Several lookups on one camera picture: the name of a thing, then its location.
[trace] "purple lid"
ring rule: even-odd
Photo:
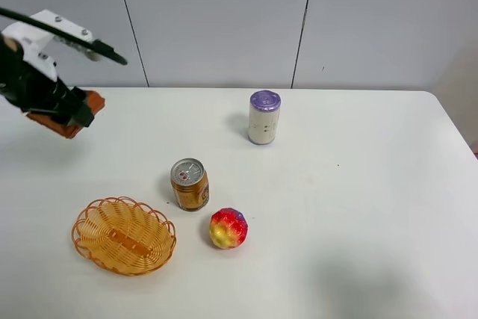
[[[269,90],[261,90],[251,96],[251,105],[260,112],[273,112],[281,105],[281,96]]]

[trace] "black cable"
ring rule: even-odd
[[[300,46],[302,46],[302,36],[304,35],[305,19],[307,17],[307,11],[308,11],[308,1],[309,0],[305,1],[304,17],[302,18],[302,27],[300,29],[299,46],[297,47],[296,62],[294,64],[294,72],[292,73],[291,89],[294,88],[294,80],[296,79],[297,64],[299,63]]]
[[[25,24],[34,26],[35,28],[40,28],[44,31],[57,35],[58,37],[62,37],[65,40],[68,40],[72,43],[76,43],[88,50],[95,52],[96,54],[100,54],[101,56],[111,59],[112,61],[117,62],[119,64],[126,65],[128,63],[128,61],[123,56],[114,52],[114,49],[112,47],[103,43],[101,40],[94,40],[92,43],[88,43],[82,39],[74,37],[71,34],[65,33],[60,29],[56,29],[53,26],[45,24],[44,22],[39,22],[38,20],[32,19],[20,13],[16,13],[12,10],[4,9],[3,7],[0,7],[0,15],[19,22],[24,22]]]
[[[146,85],[148,85],[149,87],[148,75],[146,74],[146,69],[144,68],[143,56],[141,56],[140,46],[137,43],[136,32],[134,31],[133,21],[131,20],[131,14],[129,13],[128,4],[126,3],[126,0],[123,0],[123,2],[125,3],[125,9],[126,9],[126,13],[128,14],[129,25],[131,26],[131,32],[133,33],[134,43],[136,44],[136,50],[140,58],[141,67],[143,68],[143,74],[146,80]]]

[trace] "white table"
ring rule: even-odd
[[[279,90],[276,141],[246,138],[233,89],[99,89],[106,108],[65,140],[0,102],[0,318],[478,318],[478,161],[421,92]],[[173,201],[198,158],[211,200]],[[169,263],[101,270],[70,240],[92,200],[130,196],[177,228]],[[211,247],[222,207],[246,242]]]

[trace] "can lid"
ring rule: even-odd
[[[181,186],[192,186],[204,177],[204,166],[195,158],[183,158],[171,168],[171,181]]]
[[[260,112],[273,112],[281,105],[281,96],[269,90],[261,90],[251,96],[251,105]]]

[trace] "white cylindrical container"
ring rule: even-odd
[[[265,145],[274,141],[280,108],[279,94],[269,90],[253,93],[249,104],[249,139],[252,143]]]

